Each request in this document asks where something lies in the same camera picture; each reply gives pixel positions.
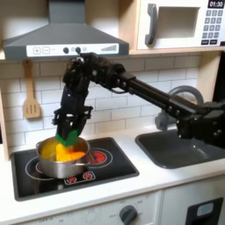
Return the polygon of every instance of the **green object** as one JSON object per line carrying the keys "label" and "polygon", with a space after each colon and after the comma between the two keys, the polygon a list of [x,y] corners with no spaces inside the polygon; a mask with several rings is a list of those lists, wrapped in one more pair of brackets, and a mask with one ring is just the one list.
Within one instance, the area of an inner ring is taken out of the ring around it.
{"label": "green object", "polygon": [[59,143],[61,143],[65,147],[72,146],[78,139],[78,132],[77,130],[71,131],[67,137],[67,140],[63,140],[58,134],[56,135],[55,138]]}

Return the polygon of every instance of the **oven window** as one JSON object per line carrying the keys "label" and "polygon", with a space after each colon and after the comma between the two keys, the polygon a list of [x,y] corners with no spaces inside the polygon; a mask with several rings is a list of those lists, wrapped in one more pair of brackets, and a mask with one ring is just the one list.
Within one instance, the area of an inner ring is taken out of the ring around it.
{"label": "oven window", "polygon": [[194,37],[199,9],[159,7],[157,38],[174,39]]}

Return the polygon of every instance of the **black robotic arm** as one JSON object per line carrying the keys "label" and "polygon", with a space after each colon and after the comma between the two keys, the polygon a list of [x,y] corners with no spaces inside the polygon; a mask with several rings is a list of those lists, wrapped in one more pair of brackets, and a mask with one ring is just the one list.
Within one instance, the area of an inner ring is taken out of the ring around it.
{"label": "black robotic arm", "polygon": [[71,131],[81,134],[92,107],[85,106],[90,81],[114,93],[129,92],[164,109],[177,119],[178,137],[198,139],[225,148],[225,101],[195,105],[179,96],[170,96],[96,54],[80,54],[67,69],[63,82],[61,108],[54,112],[57,134],[66,140]]}

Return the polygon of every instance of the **stovetop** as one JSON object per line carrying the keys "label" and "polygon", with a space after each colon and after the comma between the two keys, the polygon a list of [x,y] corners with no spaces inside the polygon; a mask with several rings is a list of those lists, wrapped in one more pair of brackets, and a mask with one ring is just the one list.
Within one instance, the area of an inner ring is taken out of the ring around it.
{"label": "stovetop", "polygon": [[31,200],[139,175],[113,138],[91,140],[89,144],[93,157],[87,170],[67,179],[43,174],[36,149],[14,153],[11,166],[15,199]]}

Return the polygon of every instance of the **microwave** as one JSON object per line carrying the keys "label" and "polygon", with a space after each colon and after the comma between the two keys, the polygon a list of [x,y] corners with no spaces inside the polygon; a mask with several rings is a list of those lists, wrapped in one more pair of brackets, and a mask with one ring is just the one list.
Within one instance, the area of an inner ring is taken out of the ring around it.
{"label": "microwave", "polygon": [[225,46],[225,0],[141,0],[138,49]]}

